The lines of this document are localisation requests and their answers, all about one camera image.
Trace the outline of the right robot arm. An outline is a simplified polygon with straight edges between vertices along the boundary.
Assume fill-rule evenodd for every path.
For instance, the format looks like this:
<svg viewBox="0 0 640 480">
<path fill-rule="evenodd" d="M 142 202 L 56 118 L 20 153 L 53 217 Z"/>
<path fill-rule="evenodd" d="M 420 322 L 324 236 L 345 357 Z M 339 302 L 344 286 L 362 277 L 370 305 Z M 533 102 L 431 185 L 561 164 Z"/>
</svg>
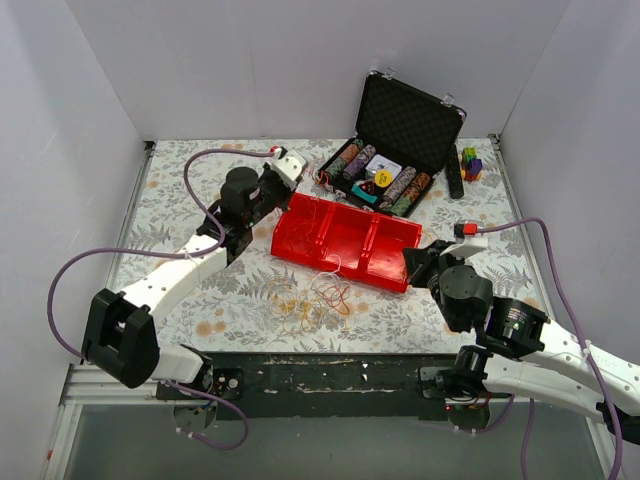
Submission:
<svg viewBox="0 0 640 480">
<path fill-rule="evenodd" d="M 523 301 L 496 296 L 490 280 L 467 258 L 482 250 L 474 242 L 436 240 L 403 251 L 411 286 L 430 291 L 448 328 L 472 333 L 452 367 L 425 377 L 434 398 L 485 393 L 529 396 L 619 429 L 639 441 L 639 367 L 576 335 Z"/>
</svg>

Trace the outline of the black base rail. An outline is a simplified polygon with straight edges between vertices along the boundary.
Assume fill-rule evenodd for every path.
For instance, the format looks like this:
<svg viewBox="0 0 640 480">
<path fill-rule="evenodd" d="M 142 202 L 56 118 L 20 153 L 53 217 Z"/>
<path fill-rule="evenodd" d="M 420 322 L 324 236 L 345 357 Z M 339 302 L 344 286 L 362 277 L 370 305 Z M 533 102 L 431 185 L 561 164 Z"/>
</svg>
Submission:
<svg viewBox="0 0 640 480">
<path fill-rule="evenodd" d="M 429 376 L 453 354 L 209 352 L 192 388 L 231 401 L 247 417 L 417 417 L 447 419 L 445 401 L 427 396 Z"/>
</svg>

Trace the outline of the purple poker chip row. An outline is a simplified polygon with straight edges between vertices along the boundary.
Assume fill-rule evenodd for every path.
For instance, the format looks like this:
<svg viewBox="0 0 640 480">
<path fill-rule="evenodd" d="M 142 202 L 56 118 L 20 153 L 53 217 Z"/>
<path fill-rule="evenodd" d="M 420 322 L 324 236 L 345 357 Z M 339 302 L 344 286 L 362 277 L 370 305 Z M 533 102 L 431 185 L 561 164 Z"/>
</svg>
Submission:
<svg viewBox="0 0 640 480">
<path fill-rule="evenodd" d="M 360 170 L 364 168 L 375 155 L 375 147 L 373 145 L 366 145 L 345 167 L 342 172 L 343 178 L 347 181 L 354 179 Z"/>
</svg>

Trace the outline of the black remote control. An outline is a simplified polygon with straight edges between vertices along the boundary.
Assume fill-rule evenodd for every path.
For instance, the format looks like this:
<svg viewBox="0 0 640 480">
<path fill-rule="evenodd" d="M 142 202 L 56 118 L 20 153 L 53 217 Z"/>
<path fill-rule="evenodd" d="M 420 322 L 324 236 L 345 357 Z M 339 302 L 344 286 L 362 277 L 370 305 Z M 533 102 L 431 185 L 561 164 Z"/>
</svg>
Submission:
<svg viewBox="0 0 640 480">
<path fill-rule="evenodd" d="M 444 171 L 450 198 L 453 200 L 461 199 L 464 196 L 464 186 L 456 145 L 452 145 L 449 150 Z"/>
</svg>

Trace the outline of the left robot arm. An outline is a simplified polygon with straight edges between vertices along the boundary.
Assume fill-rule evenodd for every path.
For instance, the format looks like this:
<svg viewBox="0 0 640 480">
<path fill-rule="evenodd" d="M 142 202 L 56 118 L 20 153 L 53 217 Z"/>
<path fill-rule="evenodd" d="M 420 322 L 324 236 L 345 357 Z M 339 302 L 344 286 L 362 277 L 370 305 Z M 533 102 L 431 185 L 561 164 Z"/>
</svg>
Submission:
<svg viewBox="0 0 640 480">
<path fill-rule="evenodd" d="M 195 349 L 158 341 L 156 324 L 204 280 L 233 263 L 253 240 L 252 228 L 275 209 L 288 206 L 305 167 L 293 157 L 228 172 L 220 198 L 172 259 L 119 292 L 104 289 L 90 306 L 81 353 L 128 388 L 172 380 L 193 400 L 213 386 Z"/>
</svg>

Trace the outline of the black poker chip case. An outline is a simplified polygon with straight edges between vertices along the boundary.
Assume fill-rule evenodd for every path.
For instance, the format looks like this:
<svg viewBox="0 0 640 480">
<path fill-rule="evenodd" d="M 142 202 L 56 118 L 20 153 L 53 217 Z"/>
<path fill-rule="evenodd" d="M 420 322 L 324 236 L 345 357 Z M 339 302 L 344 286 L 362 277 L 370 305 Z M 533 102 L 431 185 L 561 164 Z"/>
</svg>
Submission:
<svg viewBox="0 0 640 480">
<path fill-rule="evenodd" d="M 449 150 L 455 145 L 466 117 L 467 113 L 450 101 L 401 82 L 389 73 L 371 71 L 364 83 L 354 136 L 318 168 L 315 179 L 325 189 L 341 194 L 358 207 L 395 216 L 389 212 L 392 206 L 386 210 L 379 208 L 382 195 L 390 185 L 385 189 L 375 185 L 375 204 L 366 203 L 351 192 L 354 184 L 362 187 L 365 182 L 374 183 L 375 175 L 367 172 L 366 166 L 350 181 L 343 178 L 343 171 L 332 183 L 325 183 L 320 177 L 345 147 L 353 140 L 360 139 L 364 147 L 373 145 L 376 154 L 400 164 L 403 169 L 412 166 L 417 170 L 417 175 L 425 172 L 431 177 L 429 185 L 409 210 L 403 216 L 396 216 L 407 218 L 429 192 L 435 176 L 443 170 Z"/>
</svg>

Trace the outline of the orange black chip row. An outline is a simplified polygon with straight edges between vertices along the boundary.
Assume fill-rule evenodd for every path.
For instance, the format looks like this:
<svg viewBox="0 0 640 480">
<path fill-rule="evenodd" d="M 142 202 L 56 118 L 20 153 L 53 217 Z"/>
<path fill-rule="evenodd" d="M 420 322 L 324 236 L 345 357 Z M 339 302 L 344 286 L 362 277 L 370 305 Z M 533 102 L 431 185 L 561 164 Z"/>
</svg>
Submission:
<svg viewBox="0 0 640 480">
<path fill-rule="evenodd" d="M 392 205 L 389 212 L 395 216 L 403 216 L 414 202 L 420 197 L 431 181 L 431 177 L 422 172 L 418 174 L 400 195 L 398 200 Z"/>
</svg>

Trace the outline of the yellow dealer button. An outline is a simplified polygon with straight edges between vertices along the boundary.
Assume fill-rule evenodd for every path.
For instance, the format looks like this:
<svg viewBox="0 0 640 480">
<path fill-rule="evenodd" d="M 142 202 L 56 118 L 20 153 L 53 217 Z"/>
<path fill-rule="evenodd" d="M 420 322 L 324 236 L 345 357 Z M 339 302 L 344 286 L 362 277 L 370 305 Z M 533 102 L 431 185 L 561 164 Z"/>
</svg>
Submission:
<svg viewBox="0 0 640 480">
<path fill-rule="evenodd" d="M 375 173 L 374 183 L 377 187 L 385 189 L 393 181 L 393 175 L 389 170 L 380 169 Z"/>
</svg>

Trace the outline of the colourful block toy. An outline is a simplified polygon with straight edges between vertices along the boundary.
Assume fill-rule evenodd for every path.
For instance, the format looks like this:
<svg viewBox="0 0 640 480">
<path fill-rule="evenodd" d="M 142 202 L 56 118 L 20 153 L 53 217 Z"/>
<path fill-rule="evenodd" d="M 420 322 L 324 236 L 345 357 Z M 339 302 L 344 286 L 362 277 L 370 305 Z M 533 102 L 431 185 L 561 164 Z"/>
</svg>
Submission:
<svg viewBox="0 0 640 480">
<path fill-rule="evenodd" d="M 467 182 L 474 182 L 481 176 L 483 163 L 473 147 L 465 147 L 461 154 L 461 168 L 463 179 Z"/>
</svg>

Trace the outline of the red triangle piece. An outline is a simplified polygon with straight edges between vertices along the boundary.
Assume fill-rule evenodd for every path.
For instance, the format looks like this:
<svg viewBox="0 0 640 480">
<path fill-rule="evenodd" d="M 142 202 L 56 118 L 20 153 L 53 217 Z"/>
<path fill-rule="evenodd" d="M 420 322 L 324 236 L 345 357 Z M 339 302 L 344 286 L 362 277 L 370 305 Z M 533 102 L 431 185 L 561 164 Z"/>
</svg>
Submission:
<svg viewBox="0 0 640 480">
<path fill-rule="evenodd" d="M 375 192 L 375 184 L 373 182 L 365 182 L 362 185 L 362 189 L 370 195 L 373 195 Z"/>
</svg>

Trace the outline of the red compartment tray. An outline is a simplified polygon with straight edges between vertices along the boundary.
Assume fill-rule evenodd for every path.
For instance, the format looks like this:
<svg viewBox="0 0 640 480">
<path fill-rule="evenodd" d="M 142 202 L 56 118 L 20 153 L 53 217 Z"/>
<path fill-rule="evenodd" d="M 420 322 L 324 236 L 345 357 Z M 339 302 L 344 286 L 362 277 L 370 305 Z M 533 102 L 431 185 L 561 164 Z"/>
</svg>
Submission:
<svg viewBox="0 0 640 480">
<path fill-rule="evenodd" d="M 418 247 L 421 237 L 419 224 L 296 193 L 273 232 L 271 254 L 403 293 L 403 249 Z"/>
</svg>

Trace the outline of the white card deck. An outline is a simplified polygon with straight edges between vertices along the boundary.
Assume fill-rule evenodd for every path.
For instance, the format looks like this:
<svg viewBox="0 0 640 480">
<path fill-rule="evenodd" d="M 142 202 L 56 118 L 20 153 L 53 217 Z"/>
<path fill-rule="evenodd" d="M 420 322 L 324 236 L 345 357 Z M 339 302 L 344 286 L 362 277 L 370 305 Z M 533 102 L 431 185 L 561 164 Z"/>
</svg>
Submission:
<svg viewBox="0 0 640 480">
<path fill-rule="evenodd" d="M 380 154 L 376 154 L 365 167 L 365 170 L 367 172 L 371 172 L 373 175 L 375 175 L 378 171 L 386 170 L 391 174 L 392 177 L 396 177 L 402 171 L 402 169 L 403 167 L 400 164 Z"/>
</svg>

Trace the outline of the green poker chip row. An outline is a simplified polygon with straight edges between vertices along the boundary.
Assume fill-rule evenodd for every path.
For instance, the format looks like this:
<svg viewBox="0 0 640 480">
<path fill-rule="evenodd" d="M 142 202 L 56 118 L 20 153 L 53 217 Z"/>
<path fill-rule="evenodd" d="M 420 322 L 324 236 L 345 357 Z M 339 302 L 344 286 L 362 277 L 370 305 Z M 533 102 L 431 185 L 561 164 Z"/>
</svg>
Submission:
<svg viewBox="0 0 640 480">
<path fill-rule="evenodd" d="M 332 183 L 337 175 L 360 153 L 364 148 L 364 142 L 360 139 L 353 140 L 342 152 L 330 162 L 320 175 L 325 183 Z"/>
</svg>

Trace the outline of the teal plastic piece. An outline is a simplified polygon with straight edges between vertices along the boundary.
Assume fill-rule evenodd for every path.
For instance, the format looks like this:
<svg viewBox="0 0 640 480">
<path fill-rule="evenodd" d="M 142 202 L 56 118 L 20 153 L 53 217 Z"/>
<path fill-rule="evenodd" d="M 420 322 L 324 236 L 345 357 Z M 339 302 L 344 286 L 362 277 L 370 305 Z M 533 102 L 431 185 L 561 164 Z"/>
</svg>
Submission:
<svg viewBox="0 0 640 480">
<path fill-rule="evenodd" d="M 360 185 L 354 184 L 351 192 L 366 203 L 375 204 L 377 201 L 377 197 L 375 195 L 368 193 Z"/>
</svg>

